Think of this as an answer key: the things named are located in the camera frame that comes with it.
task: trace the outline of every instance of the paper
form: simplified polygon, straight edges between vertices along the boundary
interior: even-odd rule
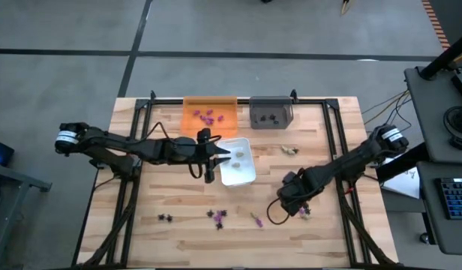
[[[393,161],[393,158],[386,158],[384,164]],[[394,191],[412,198],[419,199],[419,174],[416,167],[396,175],[394,178],[384,182],[382,188]]]

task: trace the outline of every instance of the gray floor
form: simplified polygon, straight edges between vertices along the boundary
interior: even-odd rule
[[[0,48],[130,50],[145,0],[0,0]],[[154,0],[141,50],[433,56],[440,44],[420,0]],[[26,269],[71,263],[95,170],[87,158],[58,156],[59,123],[106,128],[127,57],[0,55],[0,140],[14,147],[12,167],[53,183],[33,190],[16,224],[7,261]],[[359,97],[363,110],[405,90],[404,61],[138,58],[126,96],[287,95]],[[370,119],[377,111],[364,115]],[[422,141],[412,103],[402,110]],[[377,118],[368,129],[384,122]],[[400,128],[406,123],[395,120]],[[397,253],[407,266],[462,269],[417,242],[419,214],[389,213]]]

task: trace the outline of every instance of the wooden table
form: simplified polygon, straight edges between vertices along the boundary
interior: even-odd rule
[[[338,99],[348,146],[354,149],[366,139],[358,99]],[[116,100],[109,132],[129,135],[135,100]],[[251,185],[224,187],[219,169],[215,170],[216,180],[205,184],[203,179],[192,178],[187,166],[146,163],[139,187],[128,267],[348,266],[334,181],[310,201],[310,220],[296,215],[285,224],[275,226],[266,217],[266,207],[276,198],[276,190],[289,171],[327,164],[331,160],[321,106],[293,108],[294,120],[286,130],[253,130],[248,105],[238,105],[238,137],[250,140],[257,173]],[[155,106],[150,127],[155,122],[163,122],[169,135],[178,137],[181,118],[182,105]],[[332,114],[331,119],[338,145]],[[156,130],[151,137],[164,135]],[[297,147],[300,152],[290,157],[281,151],[281,145]],[[374,171],[369,169],[367,174],[374,175]],[[96,185],[111,177],[109,170],[101,171]],[[368,178],[359,180],[357,186],[367,231],[386,255],[397,261],[380,186]],[[118,189],[119,180],[116,180],[94,192],[78,263],[86,261],[110,231]],[[209,209],[227,210],[224,229],[216,230],[215,222],[206,216]],[[254,223],[250,212],[261,217],[262,229]],[[174,216],[174,221],[158,221],[157,216],[163,213]],[[271,216],[277,221],[285,217],[279,204],[271,207]],[[353,235],[356,252],[361,255],[358,237]],[[119,260],[121,246],[118,241],[116,260]]]

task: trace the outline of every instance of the white bowl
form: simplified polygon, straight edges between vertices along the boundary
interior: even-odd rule
[[[230,154],[219,154],[219,158],[231,158],[219,164],[221,171],[221,181],[227,187],[250,184],[256,179],[256,169],[254,168],[253,154],[249,140],[246,138],[235,138],[220,140],[217,147],[226,149]],[[236,157],[236,153],[242,152],[242,157]],[[239,168],[233,164],[239,162]]]

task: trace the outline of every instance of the purple toy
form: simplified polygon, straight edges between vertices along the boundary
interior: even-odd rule
[[[214,221],[221,223],[223,221],[223,215],[221,211],[216,211],[216,215],[213,217]]]

